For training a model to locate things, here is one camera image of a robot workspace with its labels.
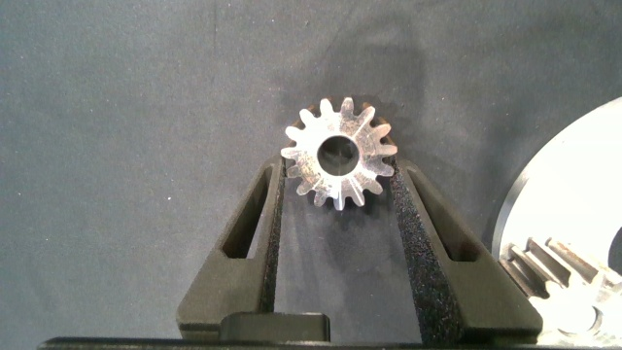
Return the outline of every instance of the center hole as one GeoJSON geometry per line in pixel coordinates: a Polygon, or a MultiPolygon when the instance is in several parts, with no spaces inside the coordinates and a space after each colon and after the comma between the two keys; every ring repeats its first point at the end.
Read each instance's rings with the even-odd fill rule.
{"type": "Polygon", "coordinates": [[[359,149],[349,138],[333,136],[320,146],[318,161],[328,174],[346,175],[357,167],[359,149]]]}

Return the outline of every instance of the clear plastic gear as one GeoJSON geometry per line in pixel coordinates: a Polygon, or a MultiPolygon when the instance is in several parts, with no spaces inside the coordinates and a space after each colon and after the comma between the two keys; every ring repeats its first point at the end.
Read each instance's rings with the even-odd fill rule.
{"type": "Polygon", "coordinates": [[[294,147],[281,150],[281,156],[295,161],[287,175],[302,178],[296,192],[305,195],[314,191],[316,206],[322,206],[328,197],[333,198],[337,210],[343,210],[347,197],[363,206],[364,190],[382,192],[376,177],[394,174],[383,158],[394,155],[397,147],[381,143],[391,126],[387,123],[371,126],[375,114],[371,106],[355,116],[350,97],[343,100],[339,112],[334,112],[330,102],[323,99],[320,112],[316,118],[303,109],[300,119],[305,127],[286,129],[286,134],[295,141],[294,147]]]}
{"type": "Polygon", "coordinates": [[[622,345],[622,276],[554,239],[508,252],[501,266],[542,316],[539,345],[622,345]]]}

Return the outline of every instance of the dark gray backdrop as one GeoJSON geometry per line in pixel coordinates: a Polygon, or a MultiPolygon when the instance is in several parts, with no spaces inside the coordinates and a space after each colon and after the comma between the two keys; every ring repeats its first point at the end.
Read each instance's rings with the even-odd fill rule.
{"type": "MultiPolygon", "coordinates": [[[[239,196],[327,95],[382,106],[399,156],[489,245],[533,154],[622,94],[621,10],[0,3],[0,347],[178,336],[175,308],[239,196]]],[[[294,186],[277,308],[327,312],[338,340],[416,340],[390,211],[315,209],[294,186]]]]}

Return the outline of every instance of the spur gear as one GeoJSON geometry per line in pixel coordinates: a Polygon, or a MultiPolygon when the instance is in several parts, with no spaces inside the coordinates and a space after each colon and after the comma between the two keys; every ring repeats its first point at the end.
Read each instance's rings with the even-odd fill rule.
{"type": "Polygon", "coordinates": [[[554,239],[515,245],[501,266],[543,320],[542,345],[622,345],[622,276],[554,239]]]}
{"type": "Polygon", "coordinates": [[[315,191],[316,206],[322,206],[328,197],[333,198],[337,210],[343,210],[347,197],[363,206],[364,190],[382,192],[376,177],[394,174],[391,165],[382,160],[397,152],[396,146],[381,142],[391,126],[371,126],[375,114],[371,106],[355,116],[350,97],[343,100],[339,112],[334,112],[330,102],[323,99],[320,112],[316,118],[311,111],[301,110],[305,127],[289,126],[285,130],[295,141],[294,147],[281,150],[281,156],[295,161],[287,175],[302,178],[296,190],[299,195],[315,191]]]}

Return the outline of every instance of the gear tooth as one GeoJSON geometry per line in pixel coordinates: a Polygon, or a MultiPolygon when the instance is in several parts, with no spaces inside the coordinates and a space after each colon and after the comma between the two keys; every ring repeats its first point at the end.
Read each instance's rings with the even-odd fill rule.
{"type": "Polygon", "coordinates": [[[394,145],[381,145],[378,147],[376,154],[384,157],[393,156],[397,153],[397,146],[394,145]]]}
{"type": "Polygon", "coordinates": [[[307,109],[300,110],[300,120],[304,123],[305,126],[309,127],[316,120],[313,113],[307,109]]]}
{"type": "Polygon", "coordinates": [[[363,187],[361,186],[359,179],[355,177],[354,179],[348,179],[348,182],[350,183],[351,192],[349,196],[352,198],[354,203],[357,204],[357,206],[364,206],[365,197],[363,196],[363,187]]]}
{"type": "Polygon", "coordinates": [[[281,156],[287,159],[296,159],[300,155],[300,150],[296,147],[287,147],[281,150],[281,156]]]}
{"type": "Polygon", "coordinates": [[[296,178],[296,177],[300,177],[302,174],[300,173],[300,167],[297,165],[292,165],[289,169],[288,169],[288,177],[289,178],[296,178]]]}
{"type": "Polygon", "coordinates": [[[346,206],[346,197],[343,196],[343,192],[339,192],[337,198],[335,198],[332,202],[335,209],[337,209],[338,211],[342,211],[343,208],[346,206]]]}
{"type": "Polygon", "coordinates": [[[295,192],[298,193],[298,195],[305,195],[309,193],[309,191],[311,190],[313,190],[313,185],[303,180],[302,183],[298,186],[298,188],[295,189],[295,192]]]}
{"type": "Polygon", "coordinates": [[[330,117],[334,114],[332,104],[330,104],[330,101],[326,98],[320,101],[320,113],[322,114],[322,117],[330,117]]]}
{"type": "Polygon", "coordinates": [[[315,206],[323,206],[327,201],[327,194],[325,192],[316,192],[313,198],[313,204],[315,206]]]}
{"type": "Polygon", "coordinates": [[[389,134],[389,131],[391,131],[391,126],[389,124],[380,124],[374,127],[372,130],[376,139],[380,140],[381,138],[389,134]]]}
{"type": "Polygon", "coordinates": [[[346,97],[343,99],[343,103],[341,103],[341,114],[352,115],[354,112],[354,102],[352,101],[352,97],[346,97]]]}
{"type": "Polygon", "coordinates": [[[285,129],[285,133],[286,135],[288,135],[289,138],[291,138],[295,142],[298,142],[299,140],[302,139],[302,130],[300,130],[299,128],[295,126],[288,126],[285,129]]]}
{"type": "Polygon", "coordinates": [[[376,109],[373,108],[373,106],[369,106],[369,107],[365,108],[359,114],[359,120],[361,122],[361,125],[369,124],[369,122],[371,122],[371,120],[373,119],[373,116],[375,114],[376,114],[376,109]]]}
{"type": "Polygon", "coordinates": [[[374,194],[382,193],[382,186],[375,179],[373,181],[370,181],[366,187],[371,193],[374,193],[374,194]]]}
{"type": "Polygon", "coordinates": [[[367,169],[373,171],[374,174],[380,176],[393,176],[395,170],[389,164],[385,164],[381,157],[372,159],[367,162],[367,169]]]}

